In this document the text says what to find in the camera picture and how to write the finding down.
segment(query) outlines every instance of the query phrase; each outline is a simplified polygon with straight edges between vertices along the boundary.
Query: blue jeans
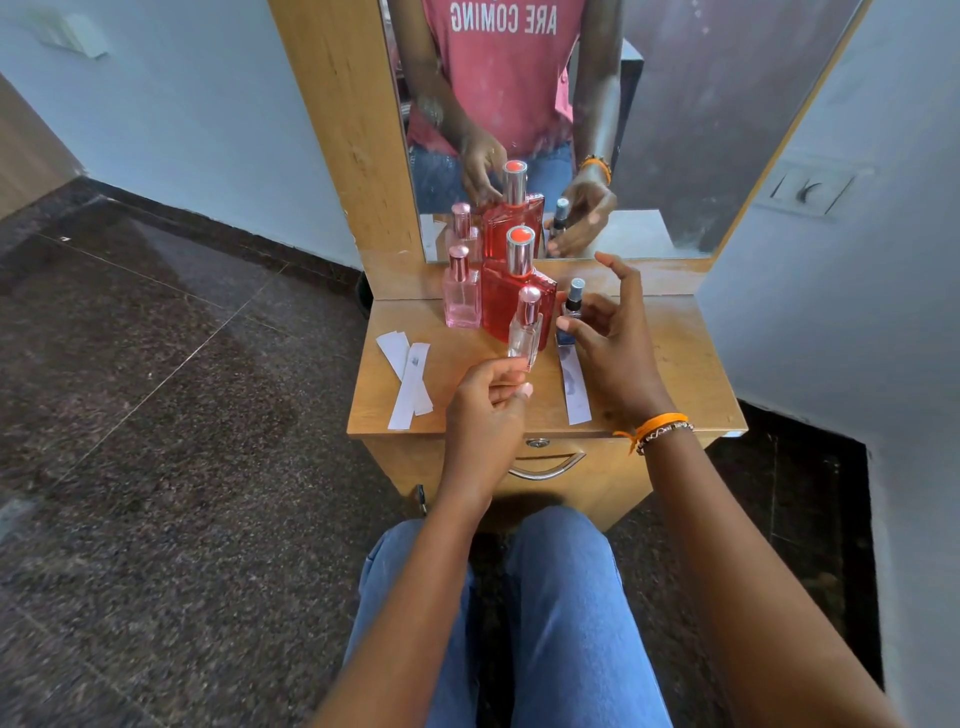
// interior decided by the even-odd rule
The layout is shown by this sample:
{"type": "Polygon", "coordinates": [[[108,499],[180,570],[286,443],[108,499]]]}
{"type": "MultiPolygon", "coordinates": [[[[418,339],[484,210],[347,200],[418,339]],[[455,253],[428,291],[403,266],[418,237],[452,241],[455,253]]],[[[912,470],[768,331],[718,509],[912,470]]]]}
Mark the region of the blue jeans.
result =
{"type": "MultiPolygon", "coordinates": [[[[345,661],[376,619],[422,524],[391,528],[367,557],[345,661]]],[[[670,726],[610,544],[586,516],[551,506],[527,518],[505,572],[514,728],[670,726]]],[[[467,629],[472,581],[468,569],[426,723],[430,728],[476,723],[476,665],[467,629]]]]}
{"type": "MultiPolygon", "coordinates": [[[[469,202],[460,181],[460,159],[442,152],[428,152],[416,144],[410,146],[410,174],[414,180],[417,212],[437,215],[449,212],[454,203],[469,202]]],[[[553,212],[557,198],[573,179],[573,146],[565,142],[549,152],[524,158],[527,163],[527,191],[540,192],[545,210],[553,212]]],[[[499,189],[496,177],[493,186],[499,189]]]]}

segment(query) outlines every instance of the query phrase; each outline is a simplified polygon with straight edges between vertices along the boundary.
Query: silver bottle cap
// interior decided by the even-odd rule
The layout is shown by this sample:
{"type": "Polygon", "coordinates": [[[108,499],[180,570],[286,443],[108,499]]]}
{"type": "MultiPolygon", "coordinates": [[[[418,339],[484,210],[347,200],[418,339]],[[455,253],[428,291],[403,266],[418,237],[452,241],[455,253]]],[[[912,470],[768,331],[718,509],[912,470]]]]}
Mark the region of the silver bottle cap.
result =
{"type": "Polygon", "coordinates": [[[560,223],[570,214],[570,201],[566,197],[557,198],[557,210],[553,213],[554,222],[560,223]]]}
{"type": "Polygon", "coordinates": [[[526,276],[534,269],[536,242],[537,234],[525,225],[507,231],[507,272],[511,276],[526,276]]]}
{"type": "Polygon", "coordinates": [[[453,232],[461,240],[470,237],[470,205],[455,203],[453,206],[453,232]]]}
{"type": "Polygon", "coordinates": [[[566,299],[568,301],[582,301],[586,285],[587,283],[583,279],[573,279],[570,282],[570,292],[566,294],[566,299]]]}
{"type": "Polygon", "coordinates": [[[525,285],[520,289],[516,302],[516,317],[526,327],[537,322],[540,313],[540,289],[535,285],[525,285]]]}
{"type": "Polygon", "coordinates": [[[470,272],[468,259],[470,248],[466,245],[451,245],[447,254],[450,256],[450,270],[453,272],[453,279],[458,283],[467,280],[467,274],[470,272]]]}
{"type": "Polygon", "coordinates": [[[511,159],[503,165],[503,201],[514,207],[527,199],[527,163],[511,159]]]}

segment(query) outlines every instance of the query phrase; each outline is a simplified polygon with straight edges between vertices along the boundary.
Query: pink t-shirt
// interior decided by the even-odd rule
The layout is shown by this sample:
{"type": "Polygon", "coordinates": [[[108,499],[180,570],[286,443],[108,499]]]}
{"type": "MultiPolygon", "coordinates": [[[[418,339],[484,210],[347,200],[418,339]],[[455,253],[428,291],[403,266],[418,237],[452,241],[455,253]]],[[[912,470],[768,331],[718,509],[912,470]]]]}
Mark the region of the pink t-shirt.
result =
{"type": "MultiPolygon", "coordinates": [[[[509,157],[547,151],[571,138],[566,64],[580,34],[585,0],[422,2],[454,95],[509,157]]],[[[457,154],[416,104],[407,140],[457,154]]]]}

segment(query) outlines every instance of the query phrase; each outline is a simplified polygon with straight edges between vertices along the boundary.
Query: white paper strip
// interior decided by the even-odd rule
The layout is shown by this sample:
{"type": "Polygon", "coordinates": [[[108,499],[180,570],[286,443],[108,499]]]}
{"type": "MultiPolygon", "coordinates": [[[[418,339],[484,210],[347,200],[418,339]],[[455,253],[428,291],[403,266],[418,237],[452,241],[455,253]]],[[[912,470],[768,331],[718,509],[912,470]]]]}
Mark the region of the white paper strip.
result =
{"type": "Polygon", "coordinates": [[[414,396],[423,385],[423,368],[426,367],[426,354],[429,344],[414,344],[407,354],[407,365],[403,369],[400,391],[396,393],[394,414],[390,416],[387,429],[410,429],[414,419],[414,396]]]}
{"type": "MultiPolygon", "coordinates": [[[[407,365],[407,354],[410,352],[410,343],[403,331],[391,331],[376,337],[383,355],[387,357],[393,368],[396,378],[403,381],[403,369],[407,365]]],[[[433,412],[433,402],[426,393],[426,385],[421,381],[414,394],[414,414],[428,415],[433,412]]]]}
{"type": "Polygon", "coordinates": [[[558,346],[560,368],[564,372],[564,394],[566,395],[566,418],[570,425],[588,423],[590,401],[587,397],[587,385],[584,383],[584,370],[580,368],[580,358],[575,346],[558,346]]]}

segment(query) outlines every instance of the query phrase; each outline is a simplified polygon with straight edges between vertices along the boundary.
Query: person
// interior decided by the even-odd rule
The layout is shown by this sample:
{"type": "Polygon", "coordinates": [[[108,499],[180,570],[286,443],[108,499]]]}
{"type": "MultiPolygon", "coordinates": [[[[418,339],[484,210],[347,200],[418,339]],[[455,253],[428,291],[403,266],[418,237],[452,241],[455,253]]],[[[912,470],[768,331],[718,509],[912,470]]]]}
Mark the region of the person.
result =
{"type": "Polygon", "coordinates": [[[499,202],[491,175],[520,158],[528,191],[543,194],[547,211],[561,196],[570,201],[550,254],[586,248],[616,207],[607,165],[620,111],[623,0],[388,6],[413,99],[407,143],[420,214],[499,202]],[[566,65],[578,38],[571,106],[566,65]]]}
{"type": "MultiPolygon", "coordinates": [[[[634,423],[675,410],[657,371],[639,272],[598,253],[620,300],[584,296],[587,365],[634,423]]],[[[447,409],[433,508],[380,539],[363,570],[343,671],[318,726],[472,726],[466,612],[474,529],[524,432],[522,362],[470,369],[447,409]]],[[[644,450],[654,491],[734,720],[749,726],[903,723],[840,635],[734,499],[689,429],[644,450]]],[[[669,717],[610,545],[551,506],[527,518],[505,562],[515,663],[514,726],[667,726],[669,717]]]]}

